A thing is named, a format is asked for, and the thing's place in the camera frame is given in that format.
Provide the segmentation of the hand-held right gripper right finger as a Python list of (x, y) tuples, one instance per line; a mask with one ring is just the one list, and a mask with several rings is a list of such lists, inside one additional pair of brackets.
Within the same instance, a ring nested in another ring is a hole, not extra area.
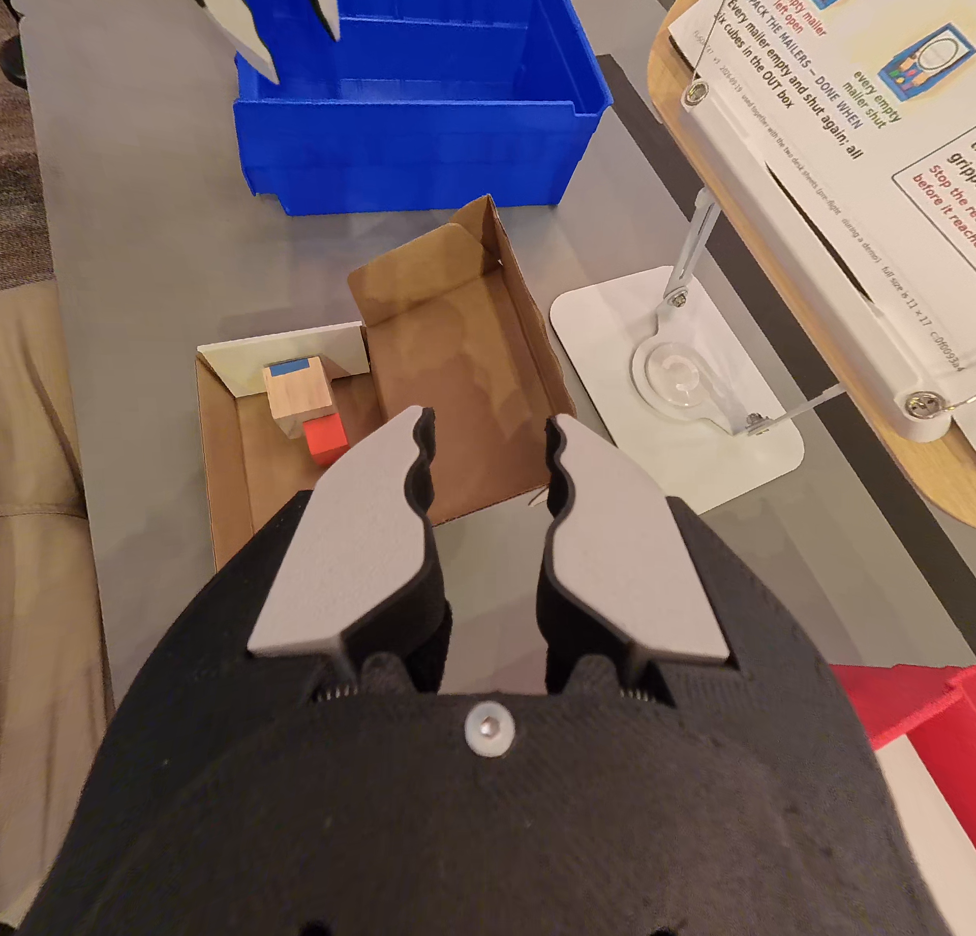
[(552, 521), (536, 622), (546, 692), (561, 693), (593, 655), (642, 692), (661, 661), (725, 666), (731, 649), (664, 491), (574, 417), (550, 417), (544, 436)]

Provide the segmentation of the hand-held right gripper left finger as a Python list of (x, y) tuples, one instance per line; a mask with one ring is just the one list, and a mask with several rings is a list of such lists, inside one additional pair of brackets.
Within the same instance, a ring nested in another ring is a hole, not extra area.
[(439, 690), (450, 605), (429, 511), (435, 414), (409, 406), (318, 480), (248, 639), (258, 658), (318, 656), (341, 685), (396, 657)]

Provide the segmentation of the red cube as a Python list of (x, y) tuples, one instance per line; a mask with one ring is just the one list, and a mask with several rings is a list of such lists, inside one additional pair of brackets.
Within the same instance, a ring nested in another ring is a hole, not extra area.
[(348, 434), (339, 412), (305, 420), (302, 432), (311, 459), (319, 467), (334, 465), (349, 450)]

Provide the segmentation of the wooden cube with blue face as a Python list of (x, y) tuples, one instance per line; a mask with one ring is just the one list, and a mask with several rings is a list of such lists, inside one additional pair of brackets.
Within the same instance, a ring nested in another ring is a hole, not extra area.
[(319, 356), (264, 366), (262, 379), (272, 418), (289, 439), (302, 437), (306, 421), (337, 412), (332, 387)]

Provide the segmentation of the white cardboard mailer box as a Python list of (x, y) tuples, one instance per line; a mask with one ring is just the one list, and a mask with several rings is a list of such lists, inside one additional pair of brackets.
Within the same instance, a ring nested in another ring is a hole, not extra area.
[(433, 526), (543, 489), (549, 417), (576, 415), (543, 314), (489, 195), (351, 272), (353, 322), (198, 347), (213, 562), (321, 475), (271, 416), (262, 370), (318, 357), (350, 444), (411, 405), (435, 414)]

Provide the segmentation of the blue plastic bin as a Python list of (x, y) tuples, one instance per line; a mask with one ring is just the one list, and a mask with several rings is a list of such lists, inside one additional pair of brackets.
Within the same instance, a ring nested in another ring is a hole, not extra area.
[(571, 0), (244, 0), (277, 83), (237, 57), (254, 195), (292, 217), (556, 205), (612, 96)]

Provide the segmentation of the person's beige pants leg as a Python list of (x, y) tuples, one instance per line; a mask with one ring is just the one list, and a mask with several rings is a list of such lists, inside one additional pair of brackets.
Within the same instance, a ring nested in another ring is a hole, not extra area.
[(55, 281), (1, 295), (1, 911), (27, 914), (111, 710)]

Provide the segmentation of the red plastic bin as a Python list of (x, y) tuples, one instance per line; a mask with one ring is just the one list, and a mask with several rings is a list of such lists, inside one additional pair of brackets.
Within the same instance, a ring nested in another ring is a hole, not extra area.
[(975, 668), (840, 665), (831, 669), (874, 751), (908, 736), (959, 702), (974, 685)]

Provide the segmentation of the white stand ledge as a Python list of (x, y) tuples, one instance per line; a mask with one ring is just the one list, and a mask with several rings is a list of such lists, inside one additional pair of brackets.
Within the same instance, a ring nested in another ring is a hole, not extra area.
[(805, 211), (793, 203), (767, 167), (752, 130), (743, 127), (719, 93), (700, 75), (680, 96), (675, 135), (687, 137), (688, 159), (771, 281), (812, 316), (840, 356), (834, 367), (852, 398), (866, 400), (909, 441), (927, 444), (946, 437), (956, 405), (922, 380), (921, 368), (894, 329), (854, 288), (838, 259), (829, 254)]

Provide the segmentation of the instruction sheet on board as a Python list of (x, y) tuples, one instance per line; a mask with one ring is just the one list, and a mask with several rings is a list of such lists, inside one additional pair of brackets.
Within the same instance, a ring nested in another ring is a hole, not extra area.
[(789, 319), (803, 333), (805, 342), (816, 349), (825, 368), (844, 386), (857, 415), (872, 430), (872, 444), (883, 447), (922, 498), (959, 522), (973, 527), (974, 448), (964, 434), (952, 428), (941, 439), (919, 443), (896, 432), (882, 416), (880, 406), (872, 400), (866, 383), (857, 374), (846, 353), (846, 342), (832, 338), (827, 321), (802, 295), (799, 271), (787, 269), (773, 249), (771, 232), (760, 230), (755, 221), (747, 216), (745, 205), (748, 191), (735, 189), (732, 177), (721, 175), (717, 164), (708, 159), (705, 139), (692, 134), (690, 113), (686, 111), (683, 96), (692, 82), (694, 71), (673, 46), (668, 28), (678, 15), (696, 1), (677, 0), (653, 41), (646, 69), (653, 108), (701, 183), (713, 193), (726, 216), (726, 222), (734, 228), (753, 263), (768, 281), (766, 291), (774, 291), (777, 295), (773, 308), (787, 311)]

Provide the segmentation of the printed instruction sheet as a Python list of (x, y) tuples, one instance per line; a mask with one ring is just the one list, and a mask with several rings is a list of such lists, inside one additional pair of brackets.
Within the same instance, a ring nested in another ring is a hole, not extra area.
[(921, 361), (974, 368), (975, 0), (698, 0), (668, 32)]

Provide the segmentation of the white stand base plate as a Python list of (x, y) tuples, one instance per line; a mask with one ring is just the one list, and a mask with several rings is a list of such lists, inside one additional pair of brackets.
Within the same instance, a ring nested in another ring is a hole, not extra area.
[(616, 446), (698, 514), (797, 469), (782, 404), (701, 283), (659, 266), (559, 295), (551, 322)]

